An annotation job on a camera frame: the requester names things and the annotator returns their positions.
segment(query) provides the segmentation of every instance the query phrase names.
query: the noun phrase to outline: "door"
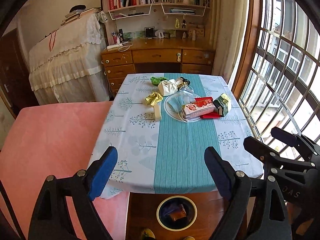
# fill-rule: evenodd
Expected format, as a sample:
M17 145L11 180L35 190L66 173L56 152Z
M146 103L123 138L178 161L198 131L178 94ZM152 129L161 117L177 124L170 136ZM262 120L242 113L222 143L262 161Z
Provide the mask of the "door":
M17 29L0 38L0 84L17 115L22 108L39 106L29 83L29 71L24 63Z

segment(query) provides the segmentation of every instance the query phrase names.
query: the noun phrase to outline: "teal striped table runner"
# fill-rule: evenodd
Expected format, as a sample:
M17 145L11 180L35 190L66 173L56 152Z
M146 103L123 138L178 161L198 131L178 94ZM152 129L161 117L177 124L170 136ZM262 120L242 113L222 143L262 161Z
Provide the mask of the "teal striped table runner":
M194 93L205 97L199 75L165 73L168 79L190 80ZM159 194L208 192L215 188L204 163L204 150L213 146L220 154L212 119L184 123L170 117L161 105L162 120L156 155L154 190Z

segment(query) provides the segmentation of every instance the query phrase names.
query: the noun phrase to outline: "mask ear loop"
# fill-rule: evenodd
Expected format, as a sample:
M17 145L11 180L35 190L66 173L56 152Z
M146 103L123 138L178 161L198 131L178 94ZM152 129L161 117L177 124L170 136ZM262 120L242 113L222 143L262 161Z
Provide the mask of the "mask ear loop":
M181 112L178 112L178 116L180 117L180 119L181 119L183 122L189 122L187 119L184 119L183 117L181 117L180 113L181 113Z

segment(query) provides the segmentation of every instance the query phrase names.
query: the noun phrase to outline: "bowl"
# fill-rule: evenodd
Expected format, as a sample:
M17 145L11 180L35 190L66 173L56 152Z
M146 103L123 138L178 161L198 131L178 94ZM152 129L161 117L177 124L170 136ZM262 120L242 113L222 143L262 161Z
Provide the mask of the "bowl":
M177 203L177 205L182 204L184 210L186 211L186 217L173 221L169 215L164 216L163 210L169 207L172 203ZM170 231L182 231L189 228L196 220L197 217L197 207L193 201L184 196L172 196L166 198L160 203L157 208L157 220L159 224Z

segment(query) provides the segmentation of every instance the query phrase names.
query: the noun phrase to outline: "blue face mask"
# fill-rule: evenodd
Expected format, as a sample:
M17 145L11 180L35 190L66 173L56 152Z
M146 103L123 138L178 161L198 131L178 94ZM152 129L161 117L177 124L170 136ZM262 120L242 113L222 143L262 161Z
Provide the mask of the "blue face mask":
M182 112L182 106L185 104L188 104L186 102L183 101L182 97L179 95L175 98L172 98L168 101L168 104L172 107L172 109L179 115L180 119L183 122L188 122L187 119L184 119L181 115Z

